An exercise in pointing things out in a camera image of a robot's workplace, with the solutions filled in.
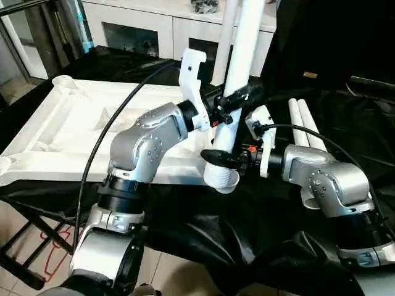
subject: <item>white pvc pipe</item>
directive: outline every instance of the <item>white pvc pipe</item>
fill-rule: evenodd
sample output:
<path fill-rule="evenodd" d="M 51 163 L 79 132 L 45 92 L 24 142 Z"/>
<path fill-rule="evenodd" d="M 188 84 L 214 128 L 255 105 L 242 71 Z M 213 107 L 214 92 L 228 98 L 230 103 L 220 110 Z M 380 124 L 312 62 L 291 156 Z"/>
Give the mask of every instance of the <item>white pvc pipe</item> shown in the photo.
<path fill-rule="evenodd" d="M 290 99 L 288 101 L 289 113 L 291 114 L 291 123 L 293 125 L 303 125 L 303 120 L 296 99 Z M 309 147 L 309 141 L 307 140 L 307 135 L 304 131 L 299 131 L 298 129 L 293 129 L 295 145 Z"/>
<path fill-rule="evenodd" d="M 211 84 L 214 86 L 222 84 L 225 80 L 233 36 L 233 25 L 235 24 L 238 4 L 239 0 L 227 0 L 225 4 L 225 12 L 223 14 L 221 26 L 221 38 L 217 48 L 211 81 Z"/>
<path fill-rule="evenodd" d="M 304 99 L 298 100 L 297 105 L 299 107 L 299 112 L 301 113 L 304 127 L 308 128 L 312 131 L 315 131 L 316 133 L 319 133 L 317 125 L 315 125 L 313 116 L 310 113 L 310 110 L 306 104 L 306 101 Z M 312 134 L 309 134 L 309 133 L 307 133 L 307 138 L 309 140 L 310 147 L 326 151 L 325 144 L 321 139 L 319 139 L 316 136 L 313 136 Z"/>
<path fill-rule="evenodd" d="M 240 24 L 230 60 L 227 82 L 225 83 L 225 97 L 232 95 L 237 89 L 248 84 L 264 7 L 265 0 L 243 1 Z M 231 113 L 233 123 L 230 125 L 222 123 L 217 127 L 213 149 L 232 151 L 240 115 L 241 109 L 233 111 Z M 234 170 L 207 163 L 204 170 L 204 181 L 219 192 L 228 193 L 236 188 L 238 182 L 236 174 L 238 175 Z"/>

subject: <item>black cable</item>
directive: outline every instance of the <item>black cable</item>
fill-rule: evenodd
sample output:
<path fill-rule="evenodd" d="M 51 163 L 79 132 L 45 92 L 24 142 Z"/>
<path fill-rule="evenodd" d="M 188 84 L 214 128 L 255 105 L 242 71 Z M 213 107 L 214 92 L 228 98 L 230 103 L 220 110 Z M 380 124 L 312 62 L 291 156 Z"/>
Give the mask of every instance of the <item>black cable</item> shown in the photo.
<path fill-rule="evenodd" d="M 107 134 L 108 130 L 110 129 L 111 125 L 117 119 L 121 111 L 126 107 L 126 105 L 130 102 L 130 100 L 135 96 L 135 94 L 154 76 L 158 75 L 160 72 L 168 69 L 170 67 L 175 67 L 175 61 L 171 60 L 171 62 L 165 62 L 164 66 L 156 70 L 154 73 L 150 74 L 145 78 L 139 85 L 128 95 L 128 97 L 122 102 L 122 104 L 118 107 L 115 113 L 111 116 L 110 120 L 107 122 L 105 127 L 103 128 L 98 140 L 96 141 L 91 155 L 86 163 L 84 172 L 82 174 L 81 185 L 80 185 L 80 193 L 78 195 L 78 203 L 77 203 L 77 215 L 75 218 L 75 228 L 74 228 L 74 239 L 73 239 L 73 250 L 75 251 L 77 244 L 78 244 L 78 237 L 79 237 L 79 228 L 80 228 L 80 220 L 81 220 L 81 201 L 83 196 L 84 185 L 86 183 L 86 178 L 88 177 L 89 169 L 91 168 L 92 161 L 96 152 L 99 149 L 101 142 L 104 139 L 104 136 Z"/>
<path fill-rule="evenodd" d="M 354 165 L 359 167 L 362 171 L 364 171 L 362 169 L 361 165 L 357 162 L 357 160 L 354 157 L 352 157 L 347 151 L 345 151 L 340 145 L 336 144 L 331 139 L 328 139 L 327 137 L 323 136 L 322 134 L 318 134 L 317 132 L 312 131 L 311 129 L 305 128 L 304 126 L 289 125 L 289 124 L 284 124 L 284 123 L 275 123 L 273 125 L 260 126 L 260 127 L 256 128 L 256 129 L 259 132 L 264 132 L 264 131 L 270 130 L 272 128 L 291 128 L 293 130 L 304 131 L 305 133 L 312 134 L 313 136 L 316 136 L 317 138 L 319 138 L 319 139 L 331 144 L 333 147 L 335 147 L 336 149 L 340 150 L 349 159 L 349 161 L 351 163 L 353 163 Z M 392 230 L 392 228 L 390 226 L 388 226 L 387 223 L 386 223 L 387 218 L 384 216 L 383 209 L 381 208 L 381 206 L 380 206 L 380 204 L 378 202 L 376 192 L 375 192 L 371 182 L 369 182 L 369 191 L 370 191 L 370 195 L 372 196 L 372 201 L 373 201 L 373 204 L 375 205 L 377 214 L 378 214 L 378 216 L 381 219 L 381 223 L 383 223 L 383 226 L 388 230 L 389 235 L 391 236 L 392 240 L 395 241 L 395 233 Z"/>

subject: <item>black fabric cover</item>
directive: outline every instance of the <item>black fabric cover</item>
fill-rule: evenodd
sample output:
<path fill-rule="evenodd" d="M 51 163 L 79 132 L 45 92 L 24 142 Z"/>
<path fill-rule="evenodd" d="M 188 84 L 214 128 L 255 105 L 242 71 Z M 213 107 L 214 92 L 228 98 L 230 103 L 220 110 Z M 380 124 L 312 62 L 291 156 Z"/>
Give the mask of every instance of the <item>black fabric cover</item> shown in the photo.
<path fill-rule="evenodd" d="M 147 58 L 100 47 L 67 67 L 65 73 L 77 79 L 138 82 L 156 68 L 155 60 L 144 64 L 144 59 Z M 177 85 L 177 79 L 175 71 L 164 73 L 151 83 Z M 0 113 L 1 150 L 50 89 L 51 83 L 45 82 Z M 289 123 L 289 97 L 265 101 L 276 123 Z M 320 132 L 361 163 L 393 222 L 394 103 L 322 90 L 304 92 L 303 98 L 307 99 Z M 238 142 L 245 137 L 248 135 L 241 126 Z M 278 129 L 277 146 L 290 142 L 291 131 Z M 328 148 L 343 160 L 339 152 Z M 74 182 L 17 181 L 0 188 L 0 197 L 72 223 L 78 186 Z M 97 201 L 96 188 L 96 183 L 86 185 L 86 213 Z M 252 282 L 300 295 L 361 295 L 351 272 L 338 263 L 328 221 L 319 211 L 302 206 L 299 190 L 276 173 L 263 179 L 253 170 L 228 195 L 203 186 L 152 185 L 146 202 L 146 243 L 205 264 L 225 295 L 235 295 L 239 288 Z"/>

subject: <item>white plastic tray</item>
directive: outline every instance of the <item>white plastic tray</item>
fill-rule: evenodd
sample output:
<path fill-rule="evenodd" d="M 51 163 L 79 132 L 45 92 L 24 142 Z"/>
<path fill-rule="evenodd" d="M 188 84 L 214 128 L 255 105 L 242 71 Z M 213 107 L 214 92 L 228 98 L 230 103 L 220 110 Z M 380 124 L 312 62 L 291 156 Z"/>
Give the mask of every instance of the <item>white plastic tray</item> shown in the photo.
<path fill-rule="evenodd" d="M 80 181 L 91 149 L 134 83 L 73 80 L 58 76 L 54 88 L 0 155 L 0 186 L 18 179 Z M 183 100 L 176 86 L 146 85 L 112 125 L 92 163 L 88 181 L 102 181 L 114 136 L 144 112 Z M 193 131 L 170 149 L 154 183 L 204 184 L 200 151 L 209 147 L 207 133 Z"/>

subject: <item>white cabinet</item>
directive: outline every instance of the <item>white cabinet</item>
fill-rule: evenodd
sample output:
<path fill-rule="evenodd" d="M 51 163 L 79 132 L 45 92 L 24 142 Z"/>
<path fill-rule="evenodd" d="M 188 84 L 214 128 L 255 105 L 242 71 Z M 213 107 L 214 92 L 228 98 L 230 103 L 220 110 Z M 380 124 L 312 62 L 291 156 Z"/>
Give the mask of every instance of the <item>white cabinet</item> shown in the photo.
<path fill-rule="evenodd" d="M 221 36 L 221 25 L 175 17 L 173 31 L 174 59 L 180 60 L 184 50 L 189 47 L 205 51 L 207 60 L 215 61 L 217 46 Z M 232 42 L 235 41 L 236 32 L 237 27 L 234 27 Z M 257 47 L 251 67 L 252 76 L 260 76 L 272 38 L 273 33 L 259 31 Z"/>
<path fill-rule="evenodd" d="M 84 2 L 95 46 L 173 58 L 173 21 L 168 15 Z"/>
<path fill-rule="evenodd" d="M 84 0 L 95 46 L 180 60 L 188 47 L 205 51 L 214 66 L 225 1 L 215 14 L 195 14 L 190 0 Z M 239 23 L 236 16 L 233 41 Z M 267 4 L 257 40 L 251 75 L 260 76 L 273 34 L 276 6 Z"/>

